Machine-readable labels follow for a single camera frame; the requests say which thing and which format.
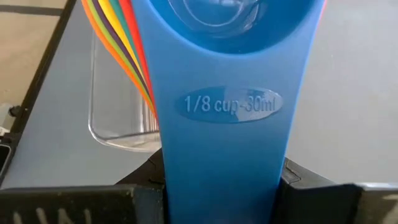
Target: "table surface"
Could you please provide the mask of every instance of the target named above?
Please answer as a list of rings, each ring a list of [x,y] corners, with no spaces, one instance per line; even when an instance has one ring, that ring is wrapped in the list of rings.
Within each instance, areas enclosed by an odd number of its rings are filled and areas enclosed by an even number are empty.
[[[335,182],[398,182],[398,1],[330,1],[287,156]],[[77,2],[2,188],[114,184],[148,153],[88,130],[93,31]]]

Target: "clear plastic container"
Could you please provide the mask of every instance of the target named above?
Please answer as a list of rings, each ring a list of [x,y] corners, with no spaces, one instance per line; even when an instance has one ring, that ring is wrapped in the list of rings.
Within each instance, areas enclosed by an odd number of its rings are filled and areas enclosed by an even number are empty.
[[[155,152],[159,127],[133,82],[93,36],[89,129],[102,144],[130,151]]]

